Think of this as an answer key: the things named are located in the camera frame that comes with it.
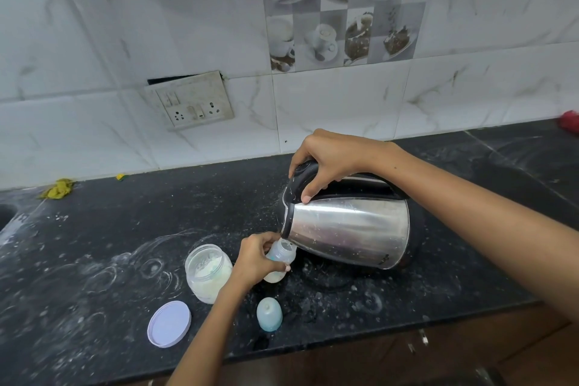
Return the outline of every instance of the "red object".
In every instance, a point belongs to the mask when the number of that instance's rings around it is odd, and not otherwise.
[[[579,134],[579,113],[575,110],[569,110],[557,119],[557,124],[571,133]]]

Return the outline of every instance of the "white marble tile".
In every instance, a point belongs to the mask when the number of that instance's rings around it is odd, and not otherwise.
[[[391,139],[410,61],[273,75],[282,153],[316,128]]]
[[[74,0],[120,85],[271,72],[263,0]]]
[[[68,0],[0,0],[0,99],[112,88]]]
[[[0,188],[156,169],[117,93],[0,104]]]
[[[430,0],[415,57],[579,40],[579,0]]]
[[[234,119],[168,131],[154,109],[133,90],[128,108],[161,168],[279,154],[271,75],[225,82]]]
[[[546,119],[579,107],[579,43],[413,60],[396,137]]]

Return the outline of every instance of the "open jar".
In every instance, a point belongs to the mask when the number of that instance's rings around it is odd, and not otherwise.
[[[187,284],[199,301],[213,304],[232,268],[231,260],[218,246],[199,246],[185,260]]]

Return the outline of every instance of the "sink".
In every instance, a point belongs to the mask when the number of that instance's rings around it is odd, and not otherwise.
[[[0,231],[6,227],[10,220],[16,215],[16,207],[12,205],[0,204]]]

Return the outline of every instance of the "person's left hand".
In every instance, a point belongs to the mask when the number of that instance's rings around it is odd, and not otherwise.
[[[289,271],[289,265],[265,258],[265,253],[279,238],[280,235],[275,232],[252,234],[244,238],[229,280],[240,283],[245,290],[250,290],[268,273]]]

